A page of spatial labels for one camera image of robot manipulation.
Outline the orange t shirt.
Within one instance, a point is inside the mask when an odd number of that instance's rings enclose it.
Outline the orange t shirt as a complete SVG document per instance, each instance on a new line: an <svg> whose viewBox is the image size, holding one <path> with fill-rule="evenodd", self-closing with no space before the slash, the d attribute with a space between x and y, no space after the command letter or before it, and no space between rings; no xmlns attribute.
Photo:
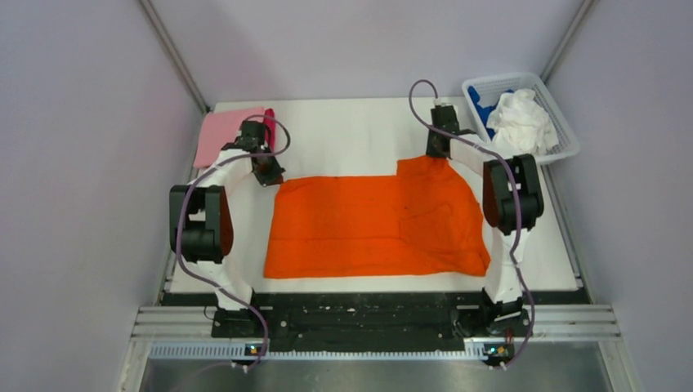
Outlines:
<svg viewBox="0 0 693 392"><path fill-rule="evenodd" d="M272 279L485 275L480 204L442 158L388 176L313 176L279 187L264 275Z"/></svg>

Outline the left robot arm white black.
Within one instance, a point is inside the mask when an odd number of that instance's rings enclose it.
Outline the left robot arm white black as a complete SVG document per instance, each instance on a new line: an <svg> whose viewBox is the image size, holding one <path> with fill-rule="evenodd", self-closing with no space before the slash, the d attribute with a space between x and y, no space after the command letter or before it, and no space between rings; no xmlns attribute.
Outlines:
<svg viewBox="0 0 693 392"><path fill-rule="evenodd" d="M213 163L185 185L169 191L169 238L177 265L189 277L210 286L217 296L214 322L242 337L269 338L262 313L253 306L253 288L227 271L235 232L229 197L248 176L262 187L280 185L285 170L271 138L286 127L267 114L245 118L236 137L221 147Z"/></svg>

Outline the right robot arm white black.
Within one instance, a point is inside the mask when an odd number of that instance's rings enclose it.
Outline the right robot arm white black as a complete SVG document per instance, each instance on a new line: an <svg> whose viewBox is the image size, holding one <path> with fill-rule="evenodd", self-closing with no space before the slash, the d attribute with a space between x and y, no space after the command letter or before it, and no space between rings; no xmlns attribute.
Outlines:
<svg viewBox="0 0 693 392"><path fill-rule="evenodd" d="M544 211L534 157L483 143L459 126L450 104L435 100L430 113L428 152L461 163L482 179L482 214L493 236L479 308L475 314L455 317L454 333L507 338L530 333L536 303L521 263L526 241Z"/></svg>

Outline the crimson folded t shirt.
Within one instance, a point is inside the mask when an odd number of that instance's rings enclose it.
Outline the crimson folded t shirt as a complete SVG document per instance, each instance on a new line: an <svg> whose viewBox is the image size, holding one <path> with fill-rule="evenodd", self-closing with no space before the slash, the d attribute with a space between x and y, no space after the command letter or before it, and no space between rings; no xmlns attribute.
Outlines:
<svg viewBox="0 0 693 392"><path fill-rule="evenodd" d="M263 124L266 127L265 141L271 151L275 150L276 138L276 122L274 120L275 111L272 108L266 108L264 112Z"/></svg>

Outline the pink folded t shirt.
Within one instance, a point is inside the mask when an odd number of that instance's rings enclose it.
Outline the pink folded t shirt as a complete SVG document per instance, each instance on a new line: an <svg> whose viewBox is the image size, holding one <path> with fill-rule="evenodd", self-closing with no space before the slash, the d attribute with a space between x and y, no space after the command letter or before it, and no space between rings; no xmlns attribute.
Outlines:
<svg viewBox="0 0 693 392"><path fill-rule="evenodd" d="M233 142L243 120L254 114L264 114L263 107L236 109L207 114L202 122L193 167L203 169L212 165L221 148Z"/></svg>

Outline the blue t shirt in basket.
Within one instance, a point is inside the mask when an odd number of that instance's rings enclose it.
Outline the blue t shirt in basket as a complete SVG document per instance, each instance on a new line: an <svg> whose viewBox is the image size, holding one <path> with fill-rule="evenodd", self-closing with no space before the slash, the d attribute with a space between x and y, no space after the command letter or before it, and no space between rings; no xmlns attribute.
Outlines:
<svg viewBox="0 0 693 392"><path fill-rule="evenodd" d="M492 140L496 131L487 126L490 114L497 109L499 98L491 105L481 105L481 94L472 85L466 86L468 97L472 102L472 114L476 115L478 122L476 123L476 132L486 136L488 140Z"/></svg>

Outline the white plastic basket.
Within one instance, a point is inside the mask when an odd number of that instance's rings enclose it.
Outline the white plastic basket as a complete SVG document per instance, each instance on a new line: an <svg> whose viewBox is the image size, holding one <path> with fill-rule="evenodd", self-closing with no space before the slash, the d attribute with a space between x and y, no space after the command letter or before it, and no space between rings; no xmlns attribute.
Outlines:
<svg viewBox="0 0 693 392"><path fill-rule="evenodd" d="M468 97L466 90L466 86L468 85L474 86L474 88L477 89L481 94L481 105L493 104L502 93L508 91L512 92L519 89L531 89L537 92L538 97L536 98L536 101L548 111L549 116L557 129L559 138L559 145L551 149L546 155L538 156L532 154L538 165L547 166L548 164L554 163L561 159L575 156L579 152L579 143L575 137L575 134L570 128L570 125L566 121L562 112L559 110L556 101L552 98L547 87L539 76L533 73L515 72L466 80L462 84L462 90L472 114L472 102ZM477 116L472 114L472 117L477 123ZM486 136L479 133L477 134L485 143L498 147L497 145L494 145L491 140L488 140Z"/></svg>

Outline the white crumpled t shirt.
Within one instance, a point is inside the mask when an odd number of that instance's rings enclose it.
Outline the white crumpled t shirt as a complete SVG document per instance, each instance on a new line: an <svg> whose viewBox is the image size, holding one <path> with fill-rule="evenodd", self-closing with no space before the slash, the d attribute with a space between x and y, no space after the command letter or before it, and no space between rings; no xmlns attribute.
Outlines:
<svg viewBox="0 0 693 392"><path fill-rule="evenodd" d="M531 89L500 95L485 124L492 131L494 145L538 156L559 145L557 129L548 111L536 101L537 97L537 92Z"/></svg>

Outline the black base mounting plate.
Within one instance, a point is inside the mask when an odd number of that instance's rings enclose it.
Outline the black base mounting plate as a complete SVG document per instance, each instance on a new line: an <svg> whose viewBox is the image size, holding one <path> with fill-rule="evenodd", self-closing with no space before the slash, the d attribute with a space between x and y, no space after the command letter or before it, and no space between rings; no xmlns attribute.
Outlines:
<svg viewBox="0 0 693 392"><path fill-rule="evenodd" d="M256 294L253 313L224 310L211 293L167 293L161 304L210 308L213 338L266 338L273 353L399 354L461 351L471 338L521 342L539 334L550 306L587 302L581 291L539 292L536 300L520 307L470 292Z"/></svg>

